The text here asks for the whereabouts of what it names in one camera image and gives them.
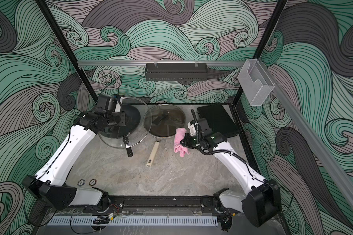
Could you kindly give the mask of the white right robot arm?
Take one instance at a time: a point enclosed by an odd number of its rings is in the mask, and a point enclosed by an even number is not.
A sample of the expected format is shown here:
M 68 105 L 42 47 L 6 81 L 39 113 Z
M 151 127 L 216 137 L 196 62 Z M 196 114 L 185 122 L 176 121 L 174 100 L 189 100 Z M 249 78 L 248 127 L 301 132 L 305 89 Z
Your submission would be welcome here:
M 182 146 L 196 149 L 206 156 L 214 156 L 229 170 L 242 187 L 244 196 L 230 190 L 219 193 L 220 204 L 245 215 L 255 227 L 260 227 L 281 211 L 280 187 L 274 180 L 267 180 L 251 168 L 247 161 L 232 148 L 227 138 L 214 133 L 206 119 L 197 119 L 191 110 L 193 120 L 188 123 L 190 132 L 180 142 Z

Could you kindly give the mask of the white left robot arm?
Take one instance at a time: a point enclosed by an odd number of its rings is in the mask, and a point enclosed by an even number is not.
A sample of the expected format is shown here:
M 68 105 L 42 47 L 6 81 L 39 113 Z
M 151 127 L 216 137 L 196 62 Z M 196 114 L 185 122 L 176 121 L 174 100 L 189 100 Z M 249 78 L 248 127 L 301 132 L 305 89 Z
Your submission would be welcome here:
M 77 189 L 65 184 L 74 163 L 96 135 L 114 127 L 124 126 L 120 96 L 99 96 L 92 111 L 81 112 L 73 121 L 62 146 L 34 176 L 22 182 L 31 195 L 60 211 L 70 206 L 88 205 L 99 212 L 108 210 L 108 193 L 97 189 Z

